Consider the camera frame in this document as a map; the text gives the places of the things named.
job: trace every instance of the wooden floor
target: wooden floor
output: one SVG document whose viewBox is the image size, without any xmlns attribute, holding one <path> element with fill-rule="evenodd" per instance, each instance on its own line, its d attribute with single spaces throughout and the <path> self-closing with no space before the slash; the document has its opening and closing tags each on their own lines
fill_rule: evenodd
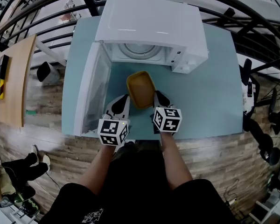
<svg viewBox="0 0 280 224">
<path fill-rule="evenodd" d="M 60 73 L 63 77 L 64 70 L 60 70 Z M 255 78 L 261 85 L 261 98 L 274 84 L 262 77 Z M 31 71 L 27 109 L 36 111 L 36 115 L 28 115 L 23 128 L 15 129 L 0 124 L 1 159 L 10 161 L 24 158 L 30 152 L 31 145 L 37 145 L 51 158 L 50 176 L 60 187 L 76 180 L 100 149 L 97 139 L 61 133 L 62 91 L 63 78 L 57 85 L 42 86 L 37 81 L 35 71 Z M 280 134 L 276 137 L 270 130 L 267 109 L 267 106 L 256 108 L 253 118 L 264 132 L 273 137 L 275 146 L 280 148 Z M 280 111 L 280 100 L 277 101 L 276 111 Z M 248 214 L 255 201 L 265 196 L 266 182 L 280 165 L 270 167 L 261 159 L 257 154 L 258 144 L 250 133 L 184 140 L 178 142 L 178 147 L 193 177 L 210 180 L 222 198 L 226 188 L 238 179 L 236 188 L 231 192 L 238 197 L 238 202 L 233 206 L 235 213 L 241 210 Z M 34 199 L 41 206 L 41 211 L 46 213 L 58 195 L 59 188 L 47 175 L 29 184 L 36 190 Z"/>
</svg>

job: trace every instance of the wooden desk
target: wooden desk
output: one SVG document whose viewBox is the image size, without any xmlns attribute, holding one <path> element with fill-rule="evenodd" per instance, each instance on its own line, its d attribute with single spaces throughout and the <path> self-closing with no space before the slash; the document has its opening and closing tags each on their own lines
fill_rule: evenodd
<svg viewBox="0 0 280 224">
<path fill-rule="evenodd" d="M 4 83 L 4 99 L 0 100 L 0 122 L 23 127 L 25 91 L 30 62 L 35 50 L 36 35 L 32 35 L 0 53 L 9 56 Z"/>
</svg>

